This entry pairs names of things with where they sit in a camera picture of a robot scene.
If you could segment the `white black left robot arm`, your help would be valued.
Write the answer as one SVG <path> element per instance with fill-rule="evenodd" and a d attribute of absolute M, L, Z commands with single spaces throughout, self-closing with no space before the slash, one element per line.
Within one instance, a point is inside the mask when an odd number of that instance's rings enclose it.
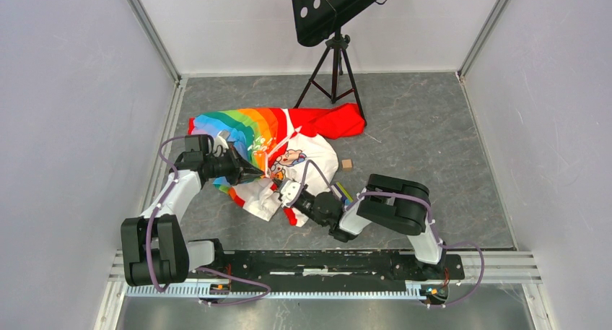
<path fill-rule="evenodd" d="M 208 250 L 198 266 L 208 277 L 221 276 L 226 257 L 214 251 L 214 244 L 186 243 L 180 220 L 207 181 L 223 178 L 235 186 L 265 174 L 221 134 L 185 135 L 183 141 L 185 149 L 176 161 L 162 158 L 170 170 L 161 193 L 138 217 L 121 224 L 124 277 L 131 287 L 151 285 L 164 292 L 172 283 L 184 282 L 194 268 L 192 250 Z"/>

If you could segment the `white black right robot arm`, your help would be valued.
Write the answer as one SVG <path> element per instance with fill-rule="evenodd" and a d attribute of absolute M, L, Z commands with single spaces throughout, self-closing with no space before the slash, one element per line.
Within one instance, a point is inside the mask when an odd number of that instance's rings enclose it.
<path fill-rule="evenodd" d="M 418 182 L 372 174 L 355 200 L 345 205 L 334 192 L 311 194 L 300 182 L 275 179 L 283 207 L 296 209 L 343 243 L 374 223 L 408 238 L 419 273 L 435 278 L 445 270 L 444 241 L 432 228 L 429 189 Z"/>

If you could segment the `rainbow cartoon zip jacket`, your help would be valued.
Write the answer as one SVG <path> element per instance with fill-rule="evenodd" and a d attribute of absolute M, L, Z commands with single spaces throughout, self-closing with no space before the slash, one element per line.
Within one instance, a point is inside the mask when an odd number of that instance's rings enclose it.
<path fill-rule="evenodd" d="M 272 173 L 303 181 L 319 194 L 338 171 L 338 156 L 330 140 L 360 135 L 365 120 L 357 104 L 337 108 L 241 108 L 210 111 L 190 118 L 189 134 L 216 137 L 226 130 L 237 151 L 265 174 L 260 179 L 230 185 L 218 178 L 213 185 L 251 215 L 269 221 L 281 208 Z"/>

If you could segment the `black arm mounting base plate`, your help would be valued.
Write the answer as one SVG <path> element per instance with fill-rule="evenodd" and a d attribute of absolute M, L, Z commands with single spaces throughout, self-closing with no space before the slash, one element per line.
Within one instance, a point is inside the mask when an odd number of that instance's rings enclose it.
<path fill-rule="evenodd" d="M 233 292 L 399 292 L 406 282 L 465 277 L 458 254 L 430 266 L 400 250 L 225 251 L 208 267 L 239 277 Z"/>

